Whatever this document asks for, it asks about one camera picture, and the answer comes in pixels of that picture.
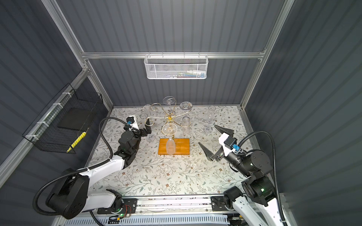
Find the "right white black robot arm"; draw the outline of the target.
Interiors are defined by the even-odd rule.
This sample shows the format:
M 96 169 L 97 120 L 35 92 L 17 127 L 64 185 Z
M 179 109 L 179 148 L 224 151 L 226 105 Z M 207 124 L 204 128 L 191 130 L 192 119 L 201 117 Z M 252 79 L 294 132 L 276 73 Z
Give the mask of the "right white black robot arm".
M 209 161 L 225 159 L 235 172 L 241 173 L 246 179 L 242 188 L 236 186 L 223 193 L 224 205 L 235 210 L 249 226 L 286 226 L 288 223 L 283 213 L 277 179 L 269 179 L 268 174 L 276 175 L 276 146 L 271 134 L 263 133 L 271 142 L 272 157 L 264 151 L 253 149 L 245 151 L 242 145 L 259 134 L 258 131 L 246 135 L 240 142 L 234 138 L 234 130 L 215 128 L 221 133 L 220 148 L 212 153 L 203 144 L 200 147 Z

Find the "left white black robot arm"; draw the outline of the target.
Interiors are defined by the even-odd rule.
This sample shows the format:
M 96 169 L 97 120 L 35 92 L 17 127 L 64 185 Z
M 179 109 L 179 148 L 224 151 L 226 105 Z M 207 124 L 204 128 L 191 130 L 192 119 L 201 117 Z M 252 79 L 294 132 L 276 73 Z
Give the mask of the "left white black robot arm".
M 71 169 L 65 170 L 65 177 L 55 182 L 53 189 L 46 199 L 46 206 L 55 214 L 66 219 L 72 219 L 79 213 L 94 209 L 110 209 L 113 214 L 124 211 L 122 195 L 113 189 L 105 192 L 91 192 L 89 188 L 101 179 L 123 170 L 131 165 L 138 152 L 142 137 L 151 134 L 151 127 L 140 129 L 140 133 L 128 130 L 119 139 L 119 147 L 111 160 L 77 171 L 71 175 Z

